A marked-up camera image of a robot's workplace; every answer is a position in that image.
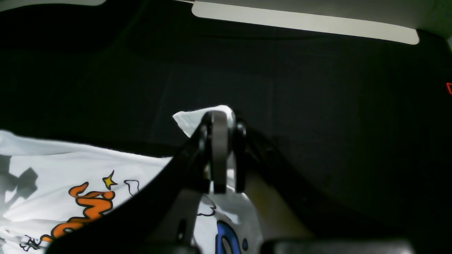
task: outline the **yellow star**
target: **yellow star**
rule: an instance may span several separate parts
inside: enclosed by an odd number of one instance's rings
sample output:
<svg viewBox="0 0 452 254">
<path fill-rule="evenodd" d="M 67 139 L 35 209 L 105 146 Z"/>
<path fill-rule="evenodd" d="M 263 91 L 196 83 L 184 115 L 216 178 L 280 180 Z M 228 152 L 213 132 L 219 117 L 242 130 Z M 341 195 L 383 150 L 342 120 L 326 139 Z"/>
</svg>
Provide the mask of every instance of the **yellow star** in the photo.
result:
<svg viewBox="0 0 452 254">
<path fill-rule="evenodd" d="M 117 185 L 117 183 L 115 183 L 112 180 L 113 174 L 114 174 L 114 170 L 108 177 L 102 178 L 102 180 L 104 181 L 105 186 L 107 187 L 108 190 L 112 190 L 112 185 Z"/>
</svg>

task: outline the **black backdrop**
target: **black backdrop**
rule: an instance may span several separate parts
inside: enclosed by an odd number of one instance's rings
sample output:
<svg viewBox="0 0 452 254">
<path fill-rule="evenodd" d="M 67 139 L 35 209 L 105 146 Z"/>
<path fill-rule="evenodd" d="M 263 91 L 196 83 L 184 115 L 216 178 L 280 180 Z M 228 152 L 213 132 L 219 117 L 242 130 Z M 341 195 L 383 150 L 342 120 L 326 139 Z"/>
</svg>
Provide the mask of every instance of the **black backdrop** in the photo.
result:
<svg viewBox="0 0 452 254">
<path fill-rule="evenodd" d="M 187 140 L 172 114 L 227 104 L 339 202 L 419 242 L 445 239 L 444 39 L 419 31 L 413 46 L 143 3 L 0 13 L 0 129 L 171 155 Z"/>
</svg>

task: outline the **black cloth surface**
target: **black cloth surface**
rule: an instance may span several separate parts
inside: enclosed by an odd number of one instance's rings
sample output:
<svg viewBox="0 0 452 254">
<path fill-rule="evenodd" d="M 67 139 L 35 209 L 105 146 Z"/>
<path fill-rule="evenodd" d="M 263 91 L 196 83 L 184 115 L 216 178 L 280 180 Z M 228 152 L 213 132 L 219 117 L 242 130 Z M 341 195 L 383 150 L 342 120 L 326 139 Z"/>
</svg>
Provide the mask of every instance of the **black cloth surface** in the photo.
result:
<svg viewBox="0 0 452 254">
<path fill-rule="evenodd" d="M 187 137 L 174 113 L 226 104 L 337 201 L 407 230 L 441 227 L 432 215 L 450 211 L 440 193 L 452 141 L 444 39 L 419 31 L 420 43 L 405 45 L 200 19 L 190 8 L 154 1 L 92 52 L 6 43 L 0 128 L 179 146 Z"/>
</svg>

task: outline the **white panel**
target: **white panel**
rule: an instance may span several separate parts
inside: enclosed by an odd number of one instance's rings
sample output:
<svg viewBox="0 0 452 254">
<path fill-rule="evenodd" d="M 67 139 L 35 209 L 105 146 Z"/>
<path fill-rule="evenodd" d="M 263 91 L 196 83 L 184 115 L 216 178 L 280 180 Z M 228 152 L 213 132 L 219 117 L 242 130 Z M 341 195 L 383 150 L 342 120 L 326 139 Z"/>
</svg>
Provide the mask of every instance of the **white panel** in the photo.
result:
<svg viewBox="0 0 452 254">
<path fill-rule="evenodd" d="M 415 29 L 359 19 L 259 9 L 195 1 L 195 16 L 250 24 L 292 28 L 324 33 L 337 33 L 382 39 L 415 45 L 419 37 Z"/>
<path fill-rule="evenodd" d="M 27 5 L 40 4 L 72 4 L 72 5 L 101 5 L 106 0 L 0 0 L 0 11 L 14 9 Z"/>
</svg>

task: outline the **orange graphic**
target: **orange graphic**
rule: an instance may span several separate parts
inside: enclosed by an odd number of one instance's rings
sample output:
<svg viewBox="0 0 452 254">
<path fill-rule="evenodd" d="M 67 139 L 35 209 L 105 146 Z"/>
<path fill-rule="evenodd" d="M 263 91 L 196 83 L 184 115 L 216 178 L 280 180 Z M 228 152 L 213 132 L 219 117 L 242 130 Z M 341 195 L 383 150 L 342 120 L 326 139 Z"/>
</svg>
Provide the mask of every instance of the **orange graphic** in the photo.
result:
<svg viewBox="0 0 452 254">
<path fill-rule="evenodd" d="M 86 190 L 88 185 L 89 183 L 86 182 L 69 190 L 69 195 L 75 198 L 75 202 L 79 206 L 85 207 L 85 209 L 83 210 L 83 217 L 72 217 L 66 223 L 57 225 L 52 229 L 50 235 L 41 236 L 41 240 L 52 242 L 58 237 L 66 235 L 85 226 L 90 222 L 99 219 L 104 215 L 105 212 L 108 212 L 113 208 L 112 199 L 115 196 L 115 193 L 113 191 L 92 191 L 81 196 L 80 194 Z"/>
</svg>

